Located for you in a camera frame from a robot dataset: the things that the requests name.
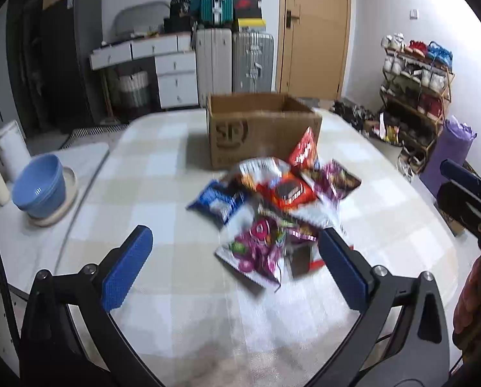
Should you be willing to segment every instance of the checkered tablecloth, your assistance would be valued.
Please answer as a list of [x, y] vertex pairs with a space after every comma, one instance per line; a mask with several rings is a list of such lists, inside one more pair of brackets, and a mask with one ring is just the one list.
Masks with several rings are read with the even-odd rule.
[[[355, 248], [393, 274], [432, 271], [443, 300], [452, 299], [458, 265], [448, 230], [368, 141], [339, 117], [322, 115], [319, 154], [362, 179], [340, 206]], [[185, 210], [222, 175], [207, 171], [209, 156], [204, 111], [134, 122], [90, 189], [56, 273], [99, 263], [144, 224], [154, 233], [153, 251], [112, 316], [146, 365], [167, 386], [304, 385], [358, 313], [326, 268], [284, 278], [274, 293], [255, 289], [214, 256], [224, 230]], [[100, 362], [73, 314], [90, 357]]]

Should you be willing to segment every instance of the sf logo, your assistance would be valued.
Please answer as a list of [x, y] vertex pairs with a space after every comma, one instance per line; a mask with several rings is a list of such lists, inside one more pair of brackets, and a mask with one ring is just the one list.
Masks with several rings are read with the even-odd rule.
[[227, 150], [239, 148], [248, 136], [247, 121], [218, 122], [215, 129], [216, 145]]

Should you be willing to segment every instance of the red shoe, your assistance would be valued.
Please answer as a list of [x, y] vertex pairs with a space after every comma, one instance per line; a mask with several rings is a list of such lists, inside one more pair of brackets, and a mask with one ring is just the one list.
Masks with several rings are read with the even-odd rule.
[[409, 53], [415, 53], [415, 54], [418, 54], [419, 56], [423, 56], [425, 57], [425, 54], [427, 54], [428, 52], [428, 48], [427, 48], [427, 45], [425, 45], [423, 42], [421, 41], [411, 41], [409, 46], [406, 46], [405, 48], [405, 51], [409, 52]]
[[440, 99], [422, 93], [419, 97], [418, 110], [433, 121], [437, 121], [443, 114], [443, 104]]

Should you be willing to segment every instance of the blue shoe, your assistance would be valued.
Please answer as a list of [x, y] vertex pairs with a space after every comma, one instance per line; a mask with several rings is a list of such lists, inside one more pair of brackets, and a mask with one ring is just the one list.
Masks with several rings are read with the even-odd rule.
[[452, 60], [454, 58], [454, 55], [448, 49], [445, 49], [441, 45], [439, 45], [437, 42], [432, 41], [430, 43], [427, 56], [447, 66], [450, 72], [452, 71]]
[[432, 41], [429, 44], [428, 52], [426, 56], [428, 56], [429, 58], [432, 58], [433, 60], [436, 59], [439, 54], [440, 48], [441, 46], [439, 46], [436, 42]]

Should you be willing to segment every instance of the cardboard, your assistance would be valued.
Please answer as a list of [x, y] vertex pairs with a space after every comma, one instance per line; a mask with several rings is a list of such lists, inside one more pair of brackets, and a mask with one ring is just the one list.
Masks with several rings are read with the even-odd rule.
[[227, 169], [254, 157], [287, 161], [308, 127], [317, 143], [322, 117], [282, 93], [209, 96], [211, 165]]

